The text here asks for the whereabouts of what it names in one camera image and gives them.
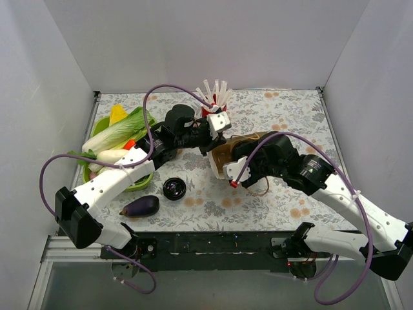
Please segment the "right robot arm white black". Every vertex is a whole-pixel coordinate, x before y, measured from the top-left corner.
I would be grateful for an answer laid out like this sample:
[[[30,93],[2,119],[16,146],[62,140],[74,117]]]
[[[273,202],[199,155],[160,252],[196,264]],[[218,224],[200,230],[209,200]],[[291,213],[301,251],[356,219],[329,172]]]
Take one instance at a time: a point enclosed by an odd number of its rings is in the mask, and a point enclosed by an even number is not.
[[[358,229],[343,232],[304,222],[273,246],[280,257],[310,253],[338,254],[367,261],[371,271],[395,281],[412,258],[412,224],[380,209],[352,189],[339,169],[314,154],[300,155],[286,135],[269,132],[258,140],[237,143],[232,161],[223,165],[233,187],[248,188],[261,178],[281,178],[289,187],[330,207]]]

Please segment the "brown paper bag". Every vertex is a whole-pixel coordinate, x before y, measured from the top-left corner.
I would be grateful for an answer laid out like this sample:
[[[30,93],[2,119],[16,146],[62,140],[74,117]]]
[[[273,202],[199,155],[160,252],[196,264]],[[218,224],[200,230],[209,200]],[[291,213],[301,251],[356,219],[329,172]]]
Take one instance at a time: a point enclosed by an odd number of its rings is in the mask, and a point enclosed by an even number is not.
[[[233,134],[227,142],[208,152],[208,160],[214,176],[224,180],[223,165],[232,161],[232,149],[241,142],[259,140],[266,132],[255,132],[244,136]]]

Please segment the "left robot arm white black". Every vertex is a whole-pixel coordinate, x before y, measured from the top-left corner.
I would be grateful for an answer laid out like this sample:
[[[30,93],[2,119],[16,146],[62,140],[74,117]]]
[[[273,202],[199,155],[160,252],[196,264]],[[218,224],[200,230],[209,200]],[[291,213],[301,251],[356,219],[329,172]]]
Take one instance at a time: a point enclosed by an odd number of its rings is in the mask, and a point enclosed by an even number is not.
[[[55,220],[78,249],[92,243],[109,245],[123,258],[137,252],[133,231],[123,223],[99,217],[102,209],[135,181],[152,174],[174,159],[179,149],[198,148],[205,155],[225,143],[223,132],[231,127],[225,111],[195,119],[194,110],[175,105],[165,120],[150,131],[119,161],[91,181],[55,194]]]

